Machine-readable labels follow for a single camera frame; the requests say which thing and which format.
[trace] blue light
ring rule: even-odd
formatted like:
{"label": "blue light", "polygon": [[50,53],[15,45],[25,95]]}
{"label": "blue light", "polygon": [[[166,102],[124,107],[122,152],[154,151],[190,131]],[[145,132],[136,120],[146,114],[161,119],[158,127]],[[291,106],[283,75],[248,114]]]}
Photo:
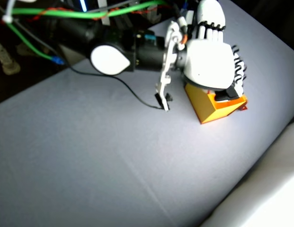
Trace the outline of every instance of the blue light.
{"label": "blue light", "polygon": [[80,0],[80,4],[81,4],[81,7],[82,7],[82,11],[87,12],[87,7],[86,7],[85,0]]}

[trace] green cable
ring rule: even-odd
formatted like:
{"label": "green cable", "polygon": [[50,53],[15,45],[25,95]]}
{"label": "green cable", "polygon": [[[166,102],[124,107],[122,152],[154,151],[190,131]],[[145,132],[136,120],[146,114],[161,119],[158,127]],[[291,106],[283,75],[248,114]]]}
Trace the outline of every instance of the green cable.
{"label": "green cable", "polygon": [[47,55],[47,54],[44,54],[42,52],[40,52],[38,49],[36,49],[30,42],[29,40],[27,40],[21,33],[20,31],[18,31],[18,29],[16,27],[14,27],[13,24],[11,23],[7,23],[6,24],[34,53],[36,53],[37,55],[43,57],[43,58],[46,58],[48,60],[51,60],[52,61],[52,57]]}
{"label": "green cable", "polygon": [[58,16],[58,17],[72,17],[72,18],[82,18],[82,19],[92,19],[92,18],[99,18],[99,17],[115,17],[122,14],[130,13],[132,11],[137,11],[152,5],[160,5],[165,4],[162,0],[154,0],[144,2],[142,4],[130,6],[124,9],[118,9],[115,11],[110,12],[97,12],[97,13],[85,13],[85,12],[71,12],[71,11],[62,11],[62,10],[49,10],[45,11],[46,9],[31,9],[31,8],[15,8],[13,10],[13,14],[26,14],[26,15],[38,15],[40,13],[45,12],[45,16]]}

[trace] table surface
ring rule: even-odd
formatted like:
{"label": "table surface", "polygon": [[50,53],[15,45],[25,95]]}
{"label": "table surface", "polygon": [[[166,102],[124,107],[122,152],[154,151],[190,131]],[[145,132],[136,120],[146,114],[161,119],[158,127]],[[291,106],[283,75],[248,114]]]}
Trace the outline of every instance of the table surface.
{"label": "table surface", "polygon": [[[248,66],[248,110],[200,125],[179,74],[165,113],[64,70],[0,104],[0,227],[191,226],[215,208],[294,116],[294,51],[220,3],[224,40]],[[120,75],[154,105],[158,77]]]}

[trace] open box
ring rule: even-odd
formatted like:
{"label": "open box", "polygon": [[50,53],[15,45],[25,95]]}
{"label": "open box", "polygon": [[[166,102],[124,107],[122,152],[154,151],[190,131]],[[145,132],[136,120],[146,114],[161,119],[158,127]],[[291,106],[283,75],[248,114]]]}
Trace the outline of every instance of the open box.
{"label": "open box", "polygon": [[226,117],[248,102],[245,95],[228,102],[216,102],[215,94],[208,94],[191,84],[186,84],[185,90],[201,124]]}

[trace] orange box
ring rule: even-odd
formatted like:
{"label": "orange box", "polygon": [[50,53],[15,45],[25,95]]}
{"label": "orange box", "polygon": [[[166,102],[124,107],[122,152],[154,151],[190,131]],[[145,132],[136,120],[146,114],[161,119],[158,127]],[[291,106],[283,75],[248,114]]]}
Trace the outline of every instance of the orange box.
{"label": "orange box", "polygon": [[216,102],[215,94],[207,94],[191,84],[186,84],[185,90],[201,124],[226,117],[248,102],[245,95],[228,102]]}

